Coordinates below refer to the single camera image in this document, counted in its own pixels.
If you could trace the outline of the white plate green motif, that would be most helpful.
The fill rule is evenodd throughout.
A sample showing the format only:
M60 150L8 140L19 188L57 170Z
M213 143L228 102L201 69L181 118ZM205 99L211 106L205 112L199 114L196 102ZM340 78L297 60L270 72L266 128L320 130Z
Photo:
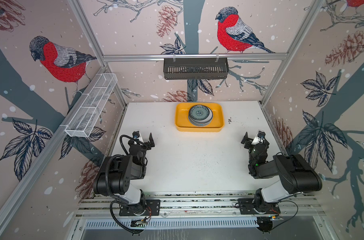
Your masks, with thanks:
M197 120L194 120L192 117L188 117L189 121L191 124L193 124L194 126L196 127L205 127L207 125L209 125L212 120L213 120L213 117L211 117L210 119L208 120L204 120L204 121L197 121Z

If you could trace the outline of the small teal patterned plate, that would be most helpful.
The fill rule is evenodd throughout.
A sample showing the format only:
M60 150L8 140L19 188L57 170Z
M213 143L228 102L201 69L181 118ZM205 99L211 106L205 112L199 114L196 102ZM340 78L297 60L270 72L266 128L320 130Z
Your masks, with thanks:
M205 121L209 116L209 108L203 105L194 105L189 110L189 117L195 121Z

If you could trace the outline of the small black plate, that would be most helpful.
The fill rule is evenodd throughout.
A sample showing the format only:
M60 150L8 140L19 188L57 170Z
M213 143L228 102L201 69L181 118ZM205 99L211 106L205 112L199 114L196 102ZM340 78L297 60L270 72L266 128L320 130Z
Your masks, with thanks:
M209 115L207 117L207 122L210 123L213 119L213 111L210 108L208 108L208 111L209 111Z

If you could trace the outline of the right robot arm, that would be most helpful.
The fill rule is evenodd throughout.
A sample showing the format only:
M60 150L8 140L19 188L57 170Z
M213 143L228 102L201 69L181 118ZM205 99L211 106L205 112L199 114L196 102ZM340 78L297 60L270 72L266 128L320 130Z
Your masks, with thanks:
M265 132L258 131L253 139L245 133L241 144L249 150L248 169L254 179L279 177L277 182L255 192L253 206L258 212L266 212L273 204L296 194L322 189L321 178L301 155L276 154L267 161L270 143Z

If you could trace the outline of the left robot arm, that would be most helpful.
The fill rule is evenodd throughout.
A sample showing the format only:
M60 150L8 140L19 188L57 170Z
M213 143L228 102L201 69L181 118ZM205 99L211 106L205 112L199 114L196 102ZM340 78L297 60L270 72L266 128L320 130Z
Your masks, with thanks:
M93 183L94 193L111 197L123 207L143 211L146 208L144 193L130 181L144 179L147 151L155 147L153 136L149 135L145 142L140 131L134 131L132 136L121 135L119 143L124 154L104 159Z

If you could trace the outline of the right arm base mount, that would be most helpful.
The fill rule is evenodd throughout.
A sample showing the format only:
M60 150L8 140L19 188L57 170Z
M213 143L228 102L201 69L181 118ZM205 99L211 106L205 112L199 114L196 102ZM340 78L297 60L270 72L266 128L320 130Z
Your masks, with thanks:
M277 203L266 203L264 200L241 198L236 206L242 215L279 215L281 213Z

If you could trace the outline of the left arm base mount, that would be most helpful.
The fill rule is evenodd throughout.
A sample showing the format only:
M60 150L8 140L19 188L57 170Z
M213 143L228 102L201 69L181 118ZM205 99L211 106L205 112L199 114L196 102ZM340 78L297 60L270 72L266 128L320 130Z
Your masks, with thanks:
M121 206L120 217L158 216L160 200L146 200L134 205Z

